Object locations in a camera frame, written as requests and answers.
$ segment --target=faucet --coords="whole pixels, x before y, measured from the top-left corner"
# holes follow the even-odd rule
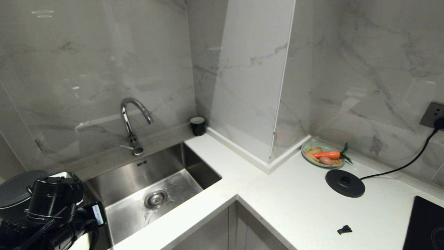
[[[124,145],[120,145],[120,146],[127,148],[127,149],[131,149],[133,155],[139,156],[143,153],[143,148],[137,142],[137,137],[133,133],[133,129],[131,128],[130,120],[128,119],[128,114],[127,114],[127,104],[128,103],[132,103],[140,109],[140,111],[142,112],[144,117],[147,119],[148,124],[152,124],[154,122],[154,120],[153,120],[153,117],[151,117],[150,112],[148,112],[148,110],[145,108],[145,106],[143,106],[143,104],[140,101],[138,101],[132,97],[127,97],[127,98],[123,99],[122,102],[120,103],[120,111],[122,112],[123,122],[125,123],[125,127],[127,128],[128,140],[130,140],[130,145],[131,145],[131,146],[124,146]]]

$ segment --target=plate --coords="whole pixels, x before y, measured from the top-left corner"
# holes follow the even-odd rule
[[[325,165],[316,161],[313,161],[312,159],[308,158],[305,154],[304,154],[304,150],[308,147],[321,147],[322,151],[329,151],[329,150],[338,150],[339,152],[341,151],[340,149],[337,149],[333,146],[330,146],[326,143],[320,142],[320,141],[313,141],[313,142],[306,142],[304,143],[304,145],[302,145],[301,147],[301,154],[302,156],[309,161],[310,163],[318,166],[318,167],[322,167],[322,168],[329,168],[329,169],[333,169],[333,168],[337,168],[337,167],[342,167],[345,164],[345,159],[343,158],[339,158],[339,161],[341,162],[339,165]]]

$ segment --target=kitchen sink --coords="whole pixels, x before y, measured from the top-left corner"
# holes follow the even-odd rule
[[[112,247],[220,179],[181,143],[85,181],[86,200],[100,200],[108,219],[96,249]]]

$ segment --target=sink drain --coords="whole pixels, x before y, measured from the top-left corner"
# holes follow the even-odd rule
[[[145,206],[149,209],[158,208],[167,201],[168,194],[163,190],[157,190],[148,195]]]

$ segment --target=black cup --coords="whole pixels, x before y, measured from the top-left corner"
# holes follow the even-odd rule
[[[191,130],[195,136],[205,134],[205,119],[202,117],[194,117],[190,120]]]

